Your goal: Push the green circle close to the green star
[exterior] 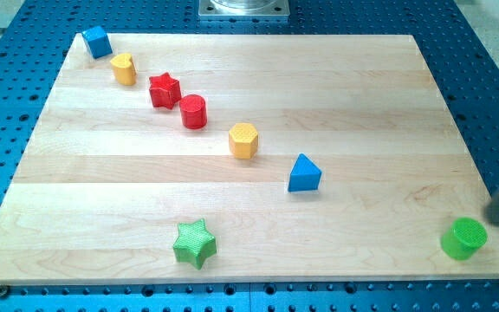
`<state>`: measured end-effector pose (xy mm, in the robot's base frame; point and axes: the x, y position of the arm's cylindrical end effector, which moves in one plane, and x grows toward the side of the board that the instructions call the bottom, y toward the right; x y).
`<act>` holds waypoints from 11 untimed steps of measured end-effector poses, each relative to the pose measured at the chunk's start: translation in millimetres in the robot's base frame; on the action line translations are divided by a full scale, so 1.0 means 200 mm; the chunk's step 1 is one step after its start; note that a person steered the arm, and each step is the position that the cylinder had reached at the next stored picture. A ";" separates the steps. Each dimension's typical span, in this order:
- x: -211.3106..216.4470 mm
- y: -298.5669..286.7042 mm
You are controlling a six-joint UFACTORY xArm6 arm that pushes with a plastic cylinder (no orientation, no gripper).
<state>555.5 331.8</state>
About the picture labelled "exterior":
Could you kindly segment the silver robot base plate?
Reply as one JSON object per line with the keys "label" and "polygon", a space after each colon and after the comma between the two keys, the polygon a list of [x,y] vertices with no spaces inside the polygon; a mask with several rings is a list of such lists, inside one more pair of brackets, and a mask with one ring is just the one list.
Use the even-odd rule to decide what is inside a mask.
{"label": "silver robot base plate", "polygon": [[200,0],[198,14],[223,16],[288,16],[289,0]]}

